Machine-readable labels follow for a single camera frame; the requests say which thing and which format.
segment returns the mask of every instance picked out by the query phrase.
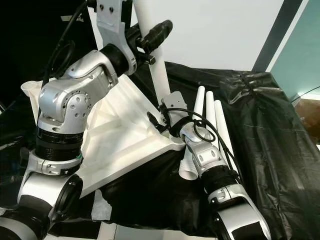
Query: black plastic sheet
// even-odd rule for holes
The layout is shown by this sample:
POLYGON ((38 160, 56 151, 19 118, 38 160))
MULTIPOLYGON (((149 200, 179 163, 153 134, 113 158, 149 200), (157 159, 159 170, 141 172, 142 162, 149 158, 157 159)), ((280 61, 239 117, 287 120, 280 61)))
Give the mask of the black plastic sheet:
MULTIPOLYGON (((320 239, 320 153, 272 75, 193 69, 174 63, 167 63, 166 67, 171 91, 181 91, 188 109, 193 109, 200 85, 221 100, 245 188, 265 217, 272 239, 320 239)), ((156 105, 148 66, 141 67, 130 78, 156 105)), ((1 166, 16 163, 20 147, 32 145, 28 141, 34 124, 31 109, 27 111, 25 105, 16 104, 20 109, 17 115, 11 116, 8 111, 0 115, 1 146, 12 143, 15 136, 22 137, 19 144, 0 150, 1 166), (13 119, 16 124, 27 121, 30 125, 16 126, 13 119)), ((179 177, 183 154, 166 152, 102 187, 103 197, 112 206, 110 221, 135 228, 215 236, 200 182, 179 177)), ((11 170, 16 176, 17 169, 11 170)), ((5 199, 2 187, 0 200, 5 199)), ((90 218, 92 203, 88 199, 92 197, 86 198, 75 217, 90 218)))

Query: white plastic tray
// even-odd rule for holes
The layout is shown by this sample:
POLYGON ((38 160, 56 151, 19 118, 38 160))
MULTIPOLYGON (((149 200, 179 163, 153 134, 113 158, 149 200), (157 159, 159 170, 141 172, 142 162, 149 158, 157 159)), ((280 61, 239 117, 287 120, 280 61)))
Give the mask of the white plastic tray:
MULTIPOLYGON (((77 174, 83 180, 81 196, 169 150, 181 150, 185 144, 177 138, 161 135, 149 122, 151 112, 161 123, 161 114, 126 76, 93 107, 83 135, 83 164, 77 174)), ((38 116, 41 82, 21 85, 30 97, 34 120, 38 116)))

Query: white wall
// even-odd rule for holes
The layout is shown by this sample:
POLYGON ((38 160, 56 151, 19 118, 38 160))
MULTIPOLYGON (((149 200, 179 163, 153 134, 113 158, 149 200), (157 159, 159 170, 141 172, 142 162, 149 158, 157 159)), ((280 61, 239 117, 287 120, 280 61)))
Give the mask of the white wall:
MULTIPOLYGON (((150 0, 157 23, 173 22, 164 59, 195 68, 251 70, 284 0, 150 0)), ((90 9, 91 21, 96 23, 90 9)), ((137 22, 132 13, 132 24, 137 22)), ((102 39, 94 26, 98 47, 102 39)))

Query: black tarp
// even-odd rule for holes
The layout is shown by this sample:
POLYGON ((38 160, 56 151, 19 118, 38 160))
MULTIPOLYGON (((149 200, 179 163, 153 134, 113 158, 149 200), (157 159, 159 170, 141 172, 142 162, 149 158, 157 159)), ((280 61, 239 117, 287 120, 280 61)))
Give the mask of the black tarp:
MULTIPOLYGON (((175 63, 166 67, 171 91, 182 92, 188 109, 192 110, 200 85, 221 100, 245 188, 265 217, 272 239, 320 239, 320 153, 272 75, 193 69, 175 63)), ((148 66, 130 78, 156 105, 148 66)), ((31 109, 19 104, 17 101, 13 105, 16 113, 7 110, 0 115, 1 146, 18 137, 13 145, 0 147, 0 170, 5 164, 6 174, 11 170, 13 176, 17 175, 20 147, 32 146, 33 139, 32 127, 27 124, 33 121, 31 109)), ((183 154, 169 151, 102 187, 103 197, 112 206, 110 221, 214 236, 203 187, 198 180, 179 177, 183 154)), ((5 188, 8 185, 0 182, 1 201, 7 198, 5 188)), ((75 217, 90 218, 90 199, 88 196, 82 202, 81 212, 75 217)))

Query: white pole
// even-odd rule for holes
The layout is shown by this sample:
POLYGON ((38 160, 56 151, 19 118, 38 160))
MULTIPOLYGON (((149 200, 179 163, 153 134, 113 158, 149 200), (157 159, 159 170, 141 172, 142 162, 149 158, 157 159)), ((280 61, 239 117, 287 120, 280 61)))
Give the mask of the white pole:
MULTIPOLYGON (((212 91, 207 91, 205 95, 205 117, 206 119, 217 129, 216 121, 216 110, 215 110, 215 99, 214 93, 212 91)), ((215 133, 209 126, 206 126, 213 134, 215 133)), ((215 136, 215 140, 212 142, 212 145, 219 149, 218 137, 215 136)))
MULTIPOLYGON (((223 111, 221 102, 219 100, 214 101, 214 109, 215 109, 215 118, 216 118, 216 125, 217 125, 218 133, 221 136, 221 138, 223 139, 226 147, 230 150, 231 154, 234 155, 234 151, 232 149, 224 111, 223 111)), ((225 155, 225 151, 222 149, 222 146, 220 143, 219 143, 219 148, 220 148, 220 152, 221 152, 222 156, 224 157, 225 160, 227 160, 226 155, 225 155)), ((233 159, 231 157, 229 157, 229 159, 230 159, 233 170, 235 170, 238 173, 238 169, 237 169, 235 162, 233 161, 233 159)))
MULTIPOLYGON (((193 111, 197 114, 202 115, 204 109, 205 99, 205 87, 200 86, 196 94, 193 111)), ((200 117, 193 115, 193 119, 200 119, 200 117)), ((198 178, 198 171, 195 167, 194 161, 192 160, 192 153, 188 148, 185 149, 184 157, 180 161, 179 175, 186 180, 196 180, 198 178)))
MULTIPOLYGON (((152 14, 152 2, 152 0, 133 0, 142 37, 146 36, 150 29, 156 25, 152 14)), ((155 63, 153 65, 149 65, 149 68, 156 98, 159 105, 161 105, 162 98, 170 95, 171 93, 161 46, 154 50, 151 55, 155 57, 155 63)))

